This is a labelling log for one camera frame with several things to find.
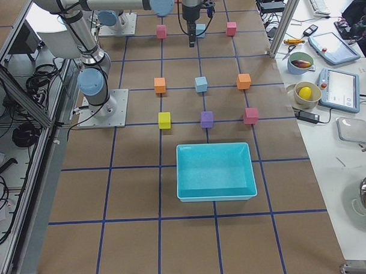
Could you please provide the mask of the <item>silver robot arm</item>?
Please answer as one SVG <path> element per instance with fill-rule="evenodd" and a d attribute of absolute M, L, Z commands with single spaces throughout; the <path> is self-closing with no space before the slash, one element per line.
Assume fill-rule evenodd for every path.
<path fill-rule="evenodd" d="M 77 85 L 89 105 L 91 118 L 106 121 L 118 115 L 126 117 L 127 108 L 119 107 L 118 96 L 125 91 L 108 87 L 111 59 L 91 33 L 84 20 L 87 11 L 147 10 L 159 17 L 170 14 L 175 0 L 32 0 L 37 6 L 60 17 L 81 55 L 84 70 L 77 78 Z"/>
<path fill-rule="evenodd" d="M 124 29 L 129 23 L 123 10 L 100 10 L 97 13 L 97 18 L 102 26 L 107 26 L 115 31 Z"/>

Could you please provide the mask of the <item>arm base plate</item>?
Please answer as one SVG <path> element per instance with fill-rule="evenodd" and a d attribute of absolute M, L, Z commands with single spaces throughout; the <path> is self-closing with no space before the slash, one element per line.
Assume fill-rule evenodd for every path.
<path fill-rule="evenodd" d="M 99 37 L 133 36 L 136 31 L 136 13 L 123 13 L 118 16 L 114 13 L 100 14 Z"/>
<path fill-rule="evenodd" d="M 81 110 L 77 128 L 104 129 L 106 127 L 124 127 L 128 106 L 129 90 L 127 88 L 109 90 L 109 101 L 99 107 L 90 106 L 83 97 L 82 105 L 88 108 Z"/>

